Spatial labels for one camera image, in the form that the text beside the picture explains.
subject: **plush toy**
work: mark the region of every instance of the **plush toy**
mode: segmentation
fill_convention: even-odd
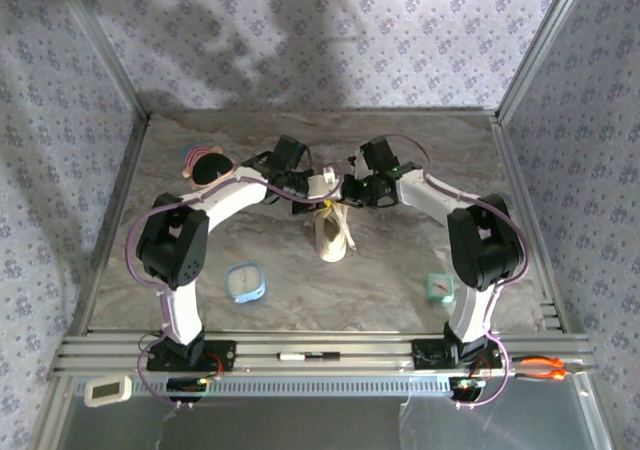
[[[182,176],[191,179],[194,190],[213,185],[233,171],[233,161],[222,154],[219,146],[196,143],[183,149],[184,165]]]

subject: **marble surface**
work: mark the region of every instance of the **marble surface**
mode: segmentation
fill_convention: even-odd
[[[154,291],[136,284],[124,262],[126,232],[163,192],[190,191],[182,178],[182,148],[193,142],[221,145],[237,160],[272,149],[287,134],[311,147],[314,166],[344,162],[362,143],[402,132],[430,151],[432,173],[462,190],[508,194],[486,117],[419,113],[268,114],[190,112],[154,115],[145,137],[116,240],[101,280],[92,328],[148,328],[161,324]],[[392,144],[401,161],[419,161],[403,142]],[[207,329],[398,330],[440,332],[454,303],[426,300],[429,273],[454,274],[446,230],[416,210],[396,206],[349,212],[357,251],[325,263],[314,249],[310,216],[291,216],[288,202],[255,205],[223,222],[209,237],[198,302]],[[225,271],[253,260],[262,265],[266,295],[236,304]],[[494,329],[543,330],[535,276],[506,288]]]

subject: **pen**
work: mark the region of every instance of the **pen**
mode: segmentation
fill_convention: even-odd
[[[278,353],[278,360],[282,360],[282,361],[340,360],[340,352]]]

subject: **wall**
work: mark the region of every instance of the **wall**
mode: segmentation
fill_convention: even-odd
[[[508,122],[567,309],[640,448],[640,0],[578,0]]]
[[[0,0],[0,448],[24,448],[131,131],[62,0]]]
[[[551,0],[91,0],[154,111],[496,108]]]

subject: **pliers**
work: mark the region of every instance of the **pliers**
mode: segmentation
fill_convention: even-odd
[[[516,378],[533,380],[564,380],[567,375],[583,373],[592,368],[590,365],[582,365],[581,363],[565,363],[559,358],[547,358],[534,355],[516,357],[512,359],[512,362],[537,367],[535,370],[539,370],[540,367],[551,367],[551,370],[546,373],[539,371],[516,373]]]

